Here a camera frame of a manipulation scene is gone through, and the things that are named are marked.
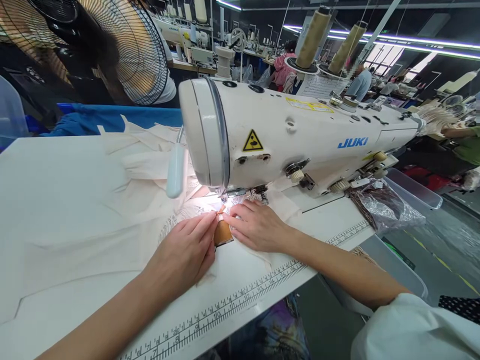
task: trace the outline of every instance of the green shirt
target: green shirt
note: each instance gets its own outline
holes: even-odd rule
[[[470,164],[480,166],[480,126],[471,127],[475,136],[464,138],[459,141],[453,152],[462,160]]]

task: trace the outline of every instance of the factory workstation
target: factory workstation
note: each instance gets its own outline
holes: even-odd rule
[[[476,4],[0,0],[1,359],[480,359]]]

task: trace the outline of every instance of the clear plastic bag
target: clear plastic bag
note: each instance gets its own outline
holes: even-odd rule
[[[241,79],[242,83],[249,83],[250,80],[252,80],[254,77],[254,68],[252,64],[248,65],[246,70],[243,72],[243,77]]]
[[[249,84],[251,85],[258,85],[262,88],[268,88],[271,83],[270,80],[270,66],[266,68],[263,74],[257,81],[250,81]]]
[[[382,179],[348,190],[350,198],[378,233],[420,226],[425,216],[411,207]]]
[[[480,186],[480,166],[473,170],[467,171],[463,176],[463,183],[461,189],[466,191],[473,191]]]
[[[240,67],[232,67],[231,68],[231,79],[233,81],[240,80]]]

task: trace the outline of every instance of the hand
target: hand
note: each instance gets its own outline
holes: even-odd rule
[[[231,207],[223,220],[233,228],[231,234],[255,251],[286,253],[295,230],[284,223],[269,207],[258,200],[245,200]]]
[[[140,276],[153,296],[168,304],[195,285],[215,260],[212,211],[179,222],[160,243]]]

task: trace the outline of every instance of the warning label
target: warning label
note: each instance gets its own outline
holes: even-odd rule
[[[259,151],[263,149],[264,147],[262,146],[259,137],[255,133],[255,130],[250,130],[250,134],[246,138],[245,145],[243,146],[243,151]]]
[[[330,107],[320,102],[299,101],[290,97],[286,97],[285,99],[294,108],[312,110],[321,113],[334,113],[334,111]]]

